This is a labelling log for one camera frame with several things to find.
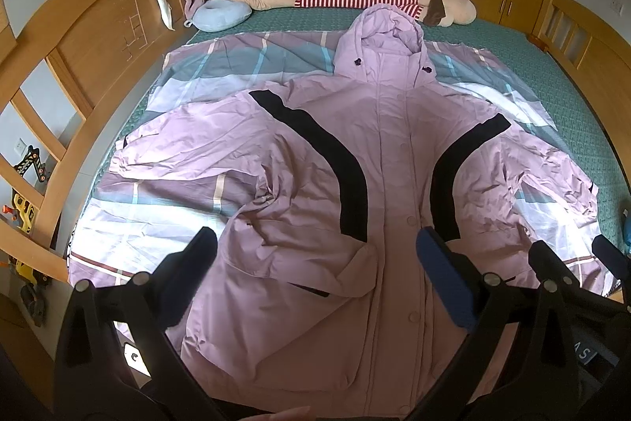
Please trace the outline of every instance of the human hand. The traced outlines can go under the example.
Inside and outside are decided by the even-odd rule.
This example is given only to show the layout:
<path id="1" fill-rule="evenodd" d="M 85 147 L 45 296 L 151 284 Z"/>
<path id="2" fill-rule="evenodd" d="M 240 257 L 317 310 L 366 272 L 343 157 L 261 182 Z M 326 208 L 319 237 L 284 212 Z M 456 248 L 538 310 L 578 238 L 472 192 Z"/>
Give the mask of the human hand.
<path id="1" fill-rule="evenodd" d="M 311 414 L 310 406 L 299 406 L 275 414 L 246 417 L 241 421 L 316 421 L 316 416 Z"/>

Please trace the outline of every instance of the green mattress cover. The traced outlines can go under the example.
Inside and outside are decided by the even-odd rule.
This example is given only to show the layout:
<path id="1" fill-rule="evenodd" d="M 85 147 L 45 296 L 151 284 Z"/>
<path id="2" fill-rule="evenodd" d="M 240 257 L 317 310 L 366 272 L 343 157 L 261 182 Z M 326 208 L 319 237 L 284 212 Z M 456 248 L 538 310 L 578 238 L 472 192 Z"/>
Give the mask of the green mattress cover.
<path id="1" fill-rule="evenodd" d="M 189 43 L 239 32 L 348 29 L 359 13 L 361 10 L 335 8 L 278 8 L 254 12 L 234 28 L 214 33 L 199 31 Z M 554 59 L 529 43 L 524 34 L 491 22 L 476 20 L 468 26 L 454 24 L 449 28 L 424 26 L 424 31 L 427 40 L 487 48 L 532 88 L 572 150 L 573 158 L 600 188 L 597 200 L 601 231 L 618 248 L 626 250 L 622 238 L 622 210 L 631 206 L 631 195 L 622 169 L 588 104 Z M 119 138 L 137 128 L 147 99 L 148 93 L 130 116 Z M 110 150 L 95 181 L 105 172 L 112 152 Z"/>

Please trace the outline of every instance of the screw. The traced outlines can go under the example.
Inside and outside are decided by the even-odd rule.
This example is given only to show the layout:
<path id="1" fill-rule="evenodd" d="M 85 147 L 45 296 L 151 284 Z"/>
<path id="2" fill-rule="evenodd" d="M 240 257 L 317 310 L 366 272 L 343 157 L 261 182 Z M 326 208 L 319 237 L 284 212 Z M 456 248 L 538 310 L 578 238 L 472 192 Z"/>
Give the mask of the screw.
<path id="1" fill-rule="evenodd" d="M 484 282 L 491 287 L 496 287 L 502 283 L 502 278 L 495 273 L 485 273 Z"/>
<path id="2" fill-rule="evenodd" d="M 81 279 L 80 281 L 77 282 L 77 284 L 75 284 L 75 289 L 80 293 L 83 293 L 89 287 L 90 287 L 90 281 L 86 278 Z"/>
<path id="3" fill-rule="evenodd" d="M 549 279 L 544 281 L 543 287 L 548 293 L 556 293 L 556 290 L 558 289 L 558 287 L 556 286 L 556 282 Z"/>
<path id="4" fill-rule="evenodd" d="M 146 271 L 140 271 L 131 278 L 131 281 L 137 286 L 144 286 L 149 282 L 150 276 Z"/>

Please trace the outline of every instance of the black stripe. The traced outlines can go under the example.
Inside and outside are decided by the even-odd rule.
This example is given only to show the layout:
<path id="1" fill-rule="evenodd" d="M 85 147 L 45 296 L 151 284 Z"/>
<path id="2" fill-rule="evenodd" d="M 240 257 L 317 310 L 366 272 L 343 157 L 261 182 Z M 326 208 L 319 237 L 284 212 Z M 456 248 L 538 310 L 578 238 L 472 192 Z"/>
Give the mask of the black stripe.
<path id="1" fill-rule="evenodd" d="M 431 176 L 430 209 L 434 229 L 443 241 L 460 239 L 454 207 L 456 173 L 473 151 L 509 127 L 510 122 L 498 113 L 454 141 L 436 162 Z"/>
<path id="2" fill-rule="evenodd" d="M 302 136 L 326 159 L 340 184 L 340 232 L 368 241 L 368 187 L 364 171 L 350 151 L 304 110 L 292 110 L 269 90 L 250 91 L 252 98 L 279 122 Z"/>
<path id="3" fill-rule="evenodd" d="M 301 286 L 300 284 L 294 284 L 293 282 L 289 282 L 292 286 L 296 286 L 297 288 L 304 289 L 309 293 L 313 293 L 314 295 L 318 295 L 319 297 L 328 298 L 329 293 L 326 291 L 320 291 L 320 289 L 310 288 L 309 286 Z"/>

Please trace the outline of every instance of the blue neck pillow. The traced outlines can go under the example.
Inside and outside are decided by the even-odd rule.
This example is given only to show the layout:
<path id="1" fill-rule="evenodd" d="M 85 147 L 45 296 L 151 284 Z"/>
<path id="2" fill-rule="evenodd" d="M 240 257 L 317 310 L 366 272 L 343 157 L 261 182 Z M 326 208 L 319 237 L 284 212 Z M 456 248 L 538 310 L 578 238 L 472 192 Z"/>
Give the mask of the blue neck pillow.
<path id="1" fill-rule="evenodd" d="M 195 26 L 200 31 L 216 32 L 233 28 L 252 14 L 252 8 L 244 2 L 210 0 L 200 6 L 193 18 L 184 26 Z"/>

